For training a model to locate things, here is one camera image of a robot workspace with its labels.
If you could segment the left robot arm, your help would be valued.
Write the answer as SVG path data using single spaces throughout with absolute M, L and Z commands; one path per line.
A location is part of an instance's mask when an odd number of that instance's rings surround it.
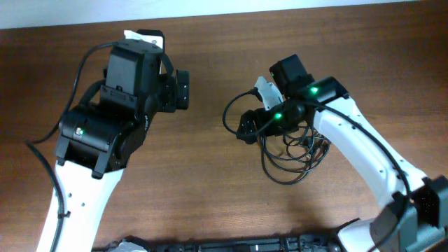
M 57 123 L 52 199 L 37 249 L 90 251 L 107 202 L 157 113 L 189 106 L 187 71 L 161 45 L 123 39 L 110 44 L 104 77 Z

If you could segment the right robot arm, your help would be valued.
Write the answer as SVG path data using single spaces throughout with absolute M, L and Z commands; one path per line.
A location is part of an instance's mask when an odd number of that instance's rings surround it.
M 381 212 L 340 227 L 325 242 L 329 251 L 427 251 L 447 247 L 447 179 L 429 178 L 406 161 L 371 126 L 335 78 L 306 71 L 297 55 L 259 77 L 250 90 L 262 107 L 245 112 L 236 137 L 263 144 L 288 136 L 300 123 L 334 144 L 371 189 Z

